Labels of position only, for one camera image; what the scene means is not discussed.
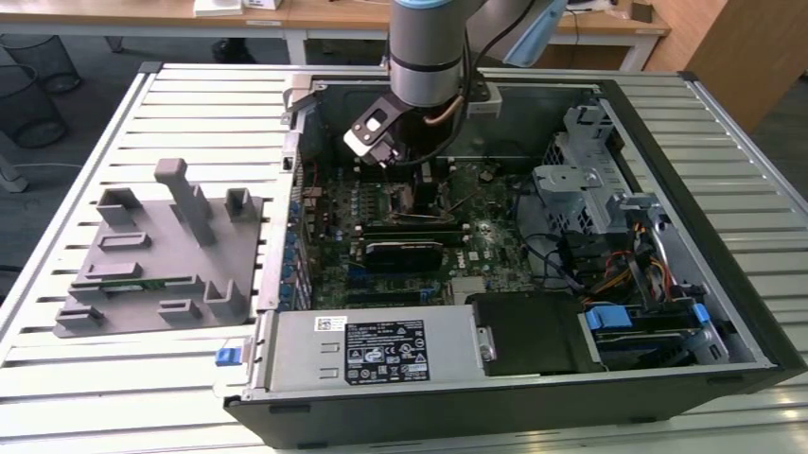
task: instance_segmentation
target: electronic component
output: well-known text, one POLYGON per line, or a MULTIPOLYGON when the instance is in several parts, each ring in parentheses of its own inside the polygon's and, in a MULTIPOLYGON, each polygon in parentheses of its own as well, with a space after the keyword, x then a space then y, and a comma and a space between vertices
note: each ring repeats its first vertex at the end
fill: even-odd
POLYGON ((364 247, 369 273, 432 272, 440 268, 443 246, 437 243, 371 243, 364 247))
POLYGON ((465 299, 476 294, 484 293, 484 280, 480 276, 453 277, 449 280, 451 298, 456 305, 465 304, 465 299))
POLYGON ((395 307, 395 306, 416 306, 423 302, 420 291, 401 291, 385 293, 356 293, 347 295, 347 306, 361 307, 395 307))
POLYGON ((500 292, 467 300, 475 323, 491 333, 496 359, 487 376, 600 372, 580 326, 580 305, 564 293, 500 292))
POLYGON ((456 222, 441 224, 368 225, 357 231, 364 242, 376 241, 429 241, 447 248, 463 245, 461 225, 456 222))

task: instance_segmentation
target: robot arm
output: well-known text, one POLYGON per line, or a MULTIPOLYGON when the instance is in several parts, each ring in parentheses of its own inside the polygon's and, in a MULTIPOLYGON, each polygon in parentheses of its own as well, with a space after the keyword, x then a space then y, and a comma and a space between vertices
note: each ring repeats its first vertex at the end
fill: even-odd
MULTIPOLYGON (((538 54, 566 7, 566 0, 542 1, 548 8, 522 34, 516 46, 538 54)), ((391 93, 379 98, 344 134, 345 144, 365 164, 416 165, 436 156, 456 136, 468 110, 471 80, 476 76, 468 61, 469 74, 461 70, 465 22, 486 2, 393 0, 388 60, 391 93), (459 121, 447 121, 457 112, 459 121), (404 156, 409 161, 403 163, 404 156)), ((512 13, 515 3, 494 0, 486 5, 486 12, 512 13)), ((536 3, 536 0, 520 1, 516 21, 480 49, 480 55, 514 30, 536 3)))
POLYGON ((486 0, 395 0, 389 22, 392 94, 419 108, 456 96, 465 22, 486 0))

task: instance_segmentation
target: motherboard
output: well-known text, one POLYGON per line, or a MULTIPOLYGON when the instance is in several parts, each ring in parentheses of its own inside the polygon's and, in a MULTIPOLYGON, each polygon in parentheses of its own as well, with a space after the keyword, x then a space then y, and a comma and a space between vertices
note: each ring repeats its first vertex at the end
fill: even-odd
POLYGON ((427 214, 405 212, 411 185, 384 173, 337 167, 321 185, 313 175, 304 193, 313 309, 453 305, 473 293, 535 287, 512 220, 524 176, 483 161, 444 168, 427 214), (420 249, 408 265, 403 247, 420 249), (384 249, 395 252, 388 268, 369 255, 383 262, 384 249))

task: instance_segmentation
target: label sticker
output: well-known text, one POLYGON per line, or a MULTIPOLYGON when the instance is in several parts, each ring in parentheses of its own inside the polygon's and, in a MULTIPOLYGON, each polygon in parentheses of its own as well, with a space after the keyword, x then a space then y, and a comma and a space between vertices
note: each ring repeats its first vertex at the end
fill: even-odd
POLYGON ((280 21, 245 21, 248 26, 280 26, 280 21))
POLYGON ((344 371, 351 386, 428 380, 424 321, 344 325, 344 371))
POLYGON ((344 331, 344 324, 348 318, 341 317, 316 317, 313 319, 313 331, 344 331))

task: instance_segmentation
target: floor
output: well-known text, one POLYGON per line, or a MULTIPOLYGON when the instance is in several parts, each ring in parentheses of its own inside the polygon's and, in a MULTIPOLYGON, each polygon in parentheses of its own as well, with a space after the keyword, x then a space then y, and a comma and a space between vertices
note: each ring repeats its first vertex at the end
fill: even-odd
MULTIPOLYGON (((100 37, 63 37, 63 45, 82 78, 81 87, 55 96, 70 133, 39 149, 17 148, 0 135, 0 150, 13 164, 66 163, 79 165, 104 131, 141 61, 212 62, 214 40, 125 38, 125 52, 112 54, 100 37)), ((288 63, 285 45, 278 40, 249 40, 260 63, 288 63)), ((309 45, 312 64, 375 64, 377 43, 309 45)), ((10 59, 0 54, 0 64, 10 59)), ((808 81, 795 83, 753 134, 753 140, 808 197, 808 81)), ((0 265, 22 266, 47 226, 77 169, 63 166, 22 167, 30 186, 22 194, 0 190, 0 265)), ((13 274, 0 272, 0 301, 13 282, 13 274)))

